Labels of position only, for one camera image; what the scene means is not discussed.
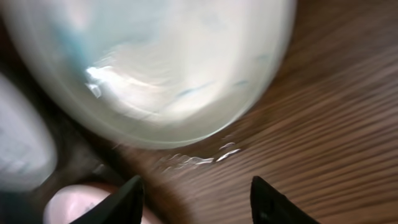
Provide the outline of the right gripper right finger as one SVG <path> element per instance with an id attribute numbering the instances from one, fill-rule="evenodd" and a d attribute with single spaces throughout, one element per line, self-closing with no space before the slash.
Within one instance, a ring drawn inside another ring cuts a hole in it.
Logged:
<path id="1" fill-rule="evenodd" d="M 251 182 L 253 224 L 319 224 L 259 176 Z"/>

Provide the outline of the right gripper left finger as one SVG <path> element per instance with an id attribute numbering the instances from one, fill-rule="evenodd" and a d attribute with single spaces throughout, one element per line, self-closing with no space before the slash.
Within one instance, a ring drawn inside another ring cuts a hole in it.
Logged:
<path id="1" fill-rule="evenodd" d="M 144 207 L 144 183 L 134 176 L 71 224 L 141 224 Z"/>

